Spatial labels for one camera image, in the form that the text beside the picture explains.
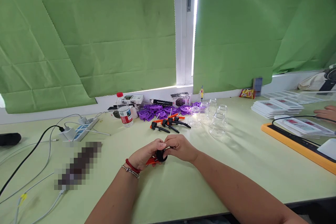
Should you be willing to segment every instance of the red string bracelet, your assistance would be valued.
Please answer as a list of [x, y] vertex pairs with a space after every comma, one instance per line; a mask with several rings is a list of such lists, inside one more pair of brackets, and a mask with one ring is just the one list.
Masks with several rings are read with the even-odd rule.
[[139, 169], [134, 168], [133, 165], [131, 165], [131, 163], [128, 161], [128, 159], [126, 159], [126, 164], [128, 164], [128, 166], [132, 169], [132, 171], [138, 174], [141, 172]]

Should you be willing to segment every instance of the silver bracelet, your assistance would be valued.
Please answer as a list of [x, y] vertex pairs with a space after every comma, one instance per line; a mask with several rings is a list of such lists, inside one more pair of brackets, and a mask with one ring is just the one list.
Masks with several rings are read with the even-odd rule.
[[126, 169], [126, 171], [132, 173], [137, 179], [139, 179], [140, 175], [138, 173], [136, 173], [135, 171], [131, 170], [130, 168], [127, 168], [125, 166], [121, 166], [121, 167], [124, 167]]

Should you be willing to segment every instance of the bottle label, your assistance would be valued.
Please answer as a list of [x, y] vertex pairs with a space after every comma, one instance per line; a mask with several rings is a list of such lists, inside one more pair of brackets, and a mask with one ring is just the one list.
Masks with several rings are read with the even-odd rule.
[[131, 110], [129, 107], [128, 109], [124, 111], [119, 111], [119, 115], [120, 115], [122, 123], [124, 124], [130, 123], [133, 120], [132, 115], [131, 115]]

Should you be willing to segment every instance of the black cable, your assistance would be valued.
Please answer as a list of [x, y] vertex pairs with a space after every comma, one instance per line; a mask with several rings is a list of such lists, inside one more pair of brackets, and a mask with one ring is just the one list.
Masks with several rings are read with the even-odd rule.
[[336, 121], [334, 121], [334, 120], [331, 120], [331, 119], [328, 119], [328, 118], [323, 118], [323, 117], [317, 117], [317, 116], [315, 116], [315, 115], [311, 115], [311, 116], [310, 116], [310, 115], [304, 115], [304, 116], [303, 116], [303, 115], [297, 115], [297, 116], [292, 116], [292, 117], [282, 117], [282, 118], [274, 119], [274, 120], [272, 121], [272, 125], [273, 125], [273, 127], [277, 128], [278, 130], [281, 130], [282, 132], [285, 132], [286, 134], [289, 134], [289, 135], [294, 136], [294, 137], [301, 138], [302, 140], [305, 140], [305, 141], [310, 142], [310, 143], [312, 143], [312, 144], [321, 146], [321, 145], [318, 144], [318, 143], [315, 143], [315, 142], [313, 142], [313, 141], [310, 141], [310, 140], [308, 140], [308, 139], [306, 139], [306, 138], [303, 138], [303, 137], [300, 137], [300, 136], [297, 136], [297, 135], [293, 135], [293, 134], [289, 133], [288, 131], [283, 130], [283, 129], [281, 129], [280, 127], [274, 125], [274, 122], [277, 121], [277, 120], [280, 120], [280, 119], [287, 119], [287, 118], [297, 118], [297, 117], [313, 117], [313, 118], [323, 119], [323, 120], [327, 120], [327, 121], [331, 121], [331, 122], [336, 123]]
[[19, 164], [19, 166], [15, 169], [15, 171], [13, 172], [13, 174], [11, 175], [11, 177], [7, 180], [7, 182], [5, 183], [5, 185], [2, 187], [2, 189], [1, 189], [1, 191], [0, 191], [0, 196], [1, 196], [2, 192], [4, 191], [4, 189], [6, 188], [6, 186], [8, 185], [8, 183], [10, 182], [10, 180], [14, 177], [15, 173], [19, 170], [19, 168], [21, 167], [21, 165], [27, 160], [27, 158], [29, 158], [29, 156], [33, 153], [33, 151], [36, 149], [36, 147], [38, 146], [38, 144], [41, 142], [41, 140], [42, 140], [44, 134], [45, 134], [49, 129], [51, 129], [51, 128], [53, 128], [53, 127], [58, 127], [59, 130], [60, 130], [61, 132], [64, 131], [64, 128], [63, 128], [63, 127], [58, 126], [58, 125], [53, 125], [53, 126], [50, 126], [49, 128], [47, 128], [47, 129], [43, 132], [42, 136], [40, 137], [39, 141], [36, 143], [35, 147], [34, 147], [34, 148], [32, 149], [32, 151], [25, 157], [25, 159], [21, 162], [21, 164]]

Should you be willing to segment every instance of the hand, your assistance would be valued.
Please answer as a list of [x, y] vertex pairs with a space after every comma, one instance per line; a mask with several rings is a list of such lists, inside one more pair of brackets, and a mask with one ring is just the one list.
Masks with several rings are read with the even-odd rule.
[[318, 117], [327, 118], [336, 121], [336, 107], [326, 106], [324, 110], [314, 110]]
[[168, 135], [164, 141], [167, 147], [163, 153], [163, 158], [167, 155], [175, 156], [183, 161], [194, 162], [200, 153], [191, 143], [184, 137], [184, 135]]
[[141, 149], [134, 152], [128, 159], [131, 165], [139, 169], [140, 171], [146, 168], [146, 162], [152, 156], [155, 156], [155, 152], [157, 150], [163, 150], [167, 145], [163, 143], [163, 141], [159, 138], [155, 139], [153, 142], [147, 144], [146, 146], [142, 147]]

